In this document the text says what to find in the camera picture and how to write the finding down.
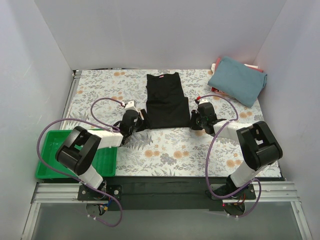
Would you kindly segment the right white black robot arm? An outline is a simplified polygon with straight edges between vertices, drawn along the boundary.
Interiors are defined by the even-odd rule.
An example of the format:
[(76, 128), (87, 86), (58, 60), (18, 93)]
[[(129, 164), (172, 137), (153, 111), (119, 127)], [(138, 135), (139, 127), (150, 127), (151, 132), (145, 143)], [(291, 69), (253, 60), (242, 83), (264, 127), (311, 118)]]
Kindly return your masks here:
[[(238, 123), (234, 119), (219, 119), (213, 105), (207, 100), (196, 99), (197, 109), (191, 111), (192, 130), (204, 130), (213, 137), (205, 160), (205, 180), (208, 192), (216, 199), (237, 199), (245, 188), (267, 166), (283, 157), (283, 150), (269, 126), (264, 121)], [(230, 174), (226, 183), (213, 190), (209, 181), (209, 158), (216, 139), (225, 138), (239, 143), (243, 162)]]

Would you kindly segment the black t shirt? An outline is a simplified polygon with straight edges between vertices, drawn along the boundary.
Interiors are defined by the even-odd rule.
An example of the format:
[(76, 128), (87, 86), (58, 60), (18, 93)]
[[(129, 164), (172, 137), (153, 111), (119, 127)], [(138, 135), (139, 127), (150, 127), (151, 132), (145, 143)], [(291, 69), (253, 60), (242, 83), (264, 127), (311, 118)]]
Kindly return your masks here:
[(146, 112), (150, 128), (189, 127), (189, 99), (184, 95), (179, 73), (158, 76), (147, 74), (146, 77)]

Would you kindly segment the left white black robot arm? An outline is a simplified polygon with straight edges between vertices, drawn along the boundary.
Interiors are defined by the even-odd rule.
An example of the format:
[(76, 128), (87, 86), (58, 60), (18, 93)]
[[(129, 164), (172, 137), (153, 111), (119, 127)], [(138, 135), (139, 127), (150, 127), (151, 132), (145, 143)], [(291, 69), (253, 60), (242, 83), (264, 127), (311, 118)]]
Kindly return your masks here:
[(55, 154), (55, 159), (60, 164), (73, 172), (81, 181), (90, 185), (89, 194), (95, 200), (103, 199), (107, 193), (103, 177), (92, 165), (97, 150), (128, 144), (134, 133), (149, 127), (147, 112), (144, 109), (126, 110), (122, 120), (116, 126), (119, 127), (120, 132), (87, 130), (77, 126)]

